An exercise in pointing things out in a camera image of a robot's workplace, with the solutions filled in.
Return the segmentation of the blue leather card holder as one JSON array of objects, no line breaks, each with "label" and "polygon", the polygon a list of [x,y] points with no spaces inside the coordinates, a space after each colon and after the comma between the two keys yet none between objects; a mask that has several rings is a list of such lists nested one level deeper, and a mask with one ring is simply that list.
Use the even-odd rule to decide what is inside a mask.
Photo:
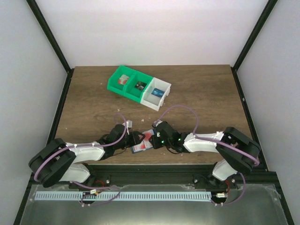
[{"label": "blue leather card holder", "polygon": [[144,131],[143,134],[145,135],[143,141],[140,144],[135,145],[131,148],[131,152],[133,154],[153,148],[153,145],[149,142],[149,139],[154,135],[154,130],[150,129],[148,131]]}]

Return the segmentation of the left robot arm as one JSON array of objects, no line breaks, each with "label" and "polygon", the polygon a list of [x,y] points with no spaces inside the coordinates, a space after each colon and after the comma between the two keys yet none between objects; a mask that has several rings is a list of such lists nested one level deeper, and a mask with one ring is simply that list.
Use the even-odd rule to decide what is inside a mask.
[{"label": "left robot arm", "polygon": [[96,178],[85,161],[110,158],[116,150],[126,149],[143,142],[145,134],[130,131],[130,126],[117,124],[110,133],[90,143],[73,144],[61,138],[51,140],[29,161],[34,180],[49,188],[58,182],[75,181],[85,189],[95,186]]}]

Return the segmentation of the red white credit card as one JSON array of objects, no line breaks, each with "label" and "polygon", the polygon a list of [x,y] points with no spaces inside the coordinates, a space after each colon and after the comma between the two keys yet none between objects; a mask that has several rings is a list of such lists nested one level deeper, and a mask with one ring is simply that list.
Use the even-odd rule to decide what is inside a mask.
[{"label": "red white credit card", "polygon": [[153,129],[150,129],[148,131],[144,131],[143,134],[145,134],[145,139],[143,140],[143,143],[145,143],[146,148],[152,148],[152,144],[150,143],[149,139],[154,135]]}]

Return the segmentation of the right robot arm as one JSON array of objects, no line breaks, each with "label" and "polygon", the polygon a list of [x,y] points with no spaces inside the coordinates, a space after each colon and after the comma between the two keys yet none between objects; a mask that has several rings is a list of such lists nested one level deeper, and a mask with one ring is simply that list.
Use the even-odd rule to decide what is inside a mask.
[{"label": "right robot arm", "polygon": [[209,175],[203,176],[204,181],[214,189],[224,185],[225,180],[232,175],[251,173],[260,163],[260,145],[234,127],[212,134],[179,133],[169,123],[161,120],[152,127],[154,135],[151,136],[150,143],[155,149],[166,147],[173,154],[219,153],[223,159],[214,164]]}]

